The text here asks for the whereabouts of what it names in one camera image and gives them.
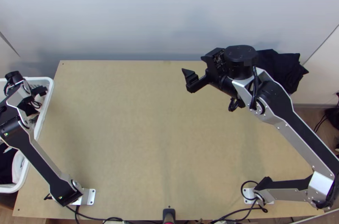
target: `white wall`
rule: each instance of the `white wall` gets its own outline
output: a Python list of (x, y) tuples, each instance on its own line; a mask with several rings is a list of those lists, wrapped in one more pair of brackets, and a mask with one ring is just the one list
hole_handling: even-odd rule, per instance
[(339, 92), (339, 27), (305, 63), (304, 75), (292, 100), (300, 104), (337, 104)]
[(28, 66), (60, 59), (197, 60), (233, 44), (301, 53), (339, 21), (337, 0), (0, 0), (0, 31)]

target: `wooden floor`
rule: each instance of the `wooden floor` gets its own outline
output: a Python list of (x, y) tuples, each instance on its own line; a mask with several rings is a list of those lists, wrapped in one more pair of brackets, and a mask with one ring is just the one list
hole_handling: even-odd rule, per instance
[[(313, 129), (318, 121), (322, 118), (324, 110), (320, 108), (295, 108), (295, 111), (299, 116)], [(339, 139), (339, 130), (336, 130), (332, 125), (325, 121), (318, 130), (318, 136), (327, 144), (327, 146), (333, 150), (335, 154), (339, 154), (334, 151)], [(339, 200), (336, 201), (333, 209), (339, 208)], [(269, 218), (269, 219), (249, 219), (242, 221), (242, 223), (258, 223), (258, 224), (289, 224), (294, 221), (306, 219), (305, 217), (290, 217), (290, 218)], [(55, 219), (38, 219), (38, 218), (22, 218), (12, 217), (12, 211), (8, 209), (0, 208), (0, 224), (73, 224), (74, 220), (55, 220)], [(85, 221), (80, 220), (82, 224), (100, 224), (100, 221)], [(147, 224), (145, 221), (133, 221), (134, 224)], [(195, 221), (190, 221), (189, 224), (195, 224)], [(312, 219), (304, 222), (305, 224), (339, 224), (339, 211), (330, 213), (325, 216), (320, 216), (316, 219)]]

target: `metal mounting plate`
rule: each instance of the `metal mounting plate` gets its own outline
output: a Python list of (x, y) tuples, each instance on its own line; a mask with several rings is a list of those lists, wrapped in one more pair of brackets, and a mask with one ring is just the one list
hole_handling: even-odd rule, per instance
[[(243, 192), (245, 197), (252, 199), (252, 198), (254, 198), (253, 189), (254, 188), (243, 188), (242, 192)], [(251, 205), (251, 204), (253, 204), (253, 202), (254, 202), (254, 200), (248, 200), (248, 199), (244, 198), (244, 203), (247, 204), (247, 205)], [(272, 204), (274, 204), (274, 201), (267, 203), (267, 204), (272, 205)]]
[(92, 205), (95, 199), (95, 189), (83, 189), (83, 195), (70, 205)]

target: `particle board surface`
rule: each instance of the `particle board surface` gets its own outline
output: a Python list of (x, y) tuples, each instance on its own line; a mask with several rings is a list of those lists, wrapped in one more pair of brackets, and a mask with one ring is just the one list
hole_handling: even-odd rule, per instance
[[(269, 124), (246, 109), (228, 112), (230, 97), (206, 86), (186, 91), (181, 68), (200, 76), (201, 61), (61, 61), (38, 142), (55, 164), (97, 190), (92, 217), (216, 219), (243, 203), (246, 180), (303, 179), (311, 168)], [(15, 216), (74, 218), (52, 200), (30, 167)], [(277, 201), (249, 218), (311, 216), (304, 202)], [(234, 215), (241, 218), (244, 213)]]

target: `white backdrop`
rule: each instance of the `white backdrop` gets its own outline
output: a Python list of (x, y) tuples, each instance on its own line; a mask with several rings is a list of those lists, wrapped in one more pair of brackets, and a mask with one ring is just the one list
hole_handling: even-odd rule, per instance
[(305, 61), (338, 21), (337, 0), (0, 0), (21, 55), (6, 67), (28, 76), (52, 77), (60, 59), (197, 60), (233, 44)]

